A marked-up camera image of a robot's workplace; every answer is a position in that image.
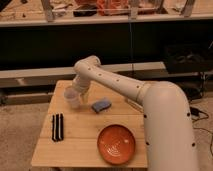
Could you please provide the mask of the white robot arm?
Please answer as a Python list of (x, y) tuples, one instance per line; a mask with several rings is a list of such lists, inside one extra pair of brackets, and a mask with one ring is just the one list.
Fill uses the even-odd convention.
[(101, 68), (98, 57), (74, 65), (72, 86), (80, 93), (96, 81), (143, 107), (148, 171), (199, 171), (189, 102), (168, 81), (140, 81)]

